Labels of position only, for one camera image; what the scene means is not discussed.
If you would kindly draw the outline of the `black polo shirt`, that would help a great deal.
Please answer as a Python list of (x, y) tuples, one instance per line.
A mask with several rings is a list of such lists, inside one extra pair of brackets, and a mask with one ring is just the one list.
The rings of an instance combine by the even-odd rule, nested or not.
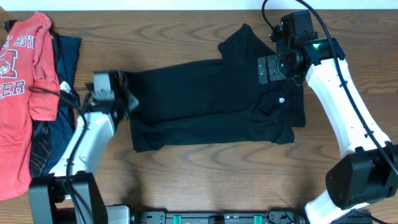
[(220, 43), (220, 59), (127, 73), (139, 106), (130, 114), (137, 152), (243, 141), (292, 143), (305, 126), (303, 87), (261, 81), (258, 59), (273, 51), (244, 24)]

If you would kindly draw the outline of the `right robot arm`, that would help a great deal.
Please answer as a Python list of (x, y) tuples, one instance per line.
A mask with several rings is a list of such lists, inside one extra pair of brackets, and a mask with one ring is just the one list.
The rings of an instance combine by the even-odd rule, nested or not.
[(326, 174), (326, 189), (300, 212), (279, 210), (271, 223), (372, 223), (365, 206), (397, 193), (397, 145), (376, 124), (358, 93), (338, 41), (321, 39), (310, 8), (290, 13), (272, 27), (275, 55), (258, 59), (261, 83), (307, 83), (335, 132), (340, 161)]

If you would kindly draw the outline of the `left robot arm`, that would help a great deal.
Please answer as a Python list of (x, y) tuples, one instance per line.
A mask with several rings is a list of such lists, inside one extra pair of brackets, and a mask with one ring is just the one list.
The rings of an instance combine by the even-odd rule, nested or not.
[(99, 71), (76, 108), (76, 130), (49, 174), (34, 177), (29, 201), (34, 223), (131, 223), (127, 205), (103, 202), (95, 174), (118, 124), (139, 105), (122, 70)]

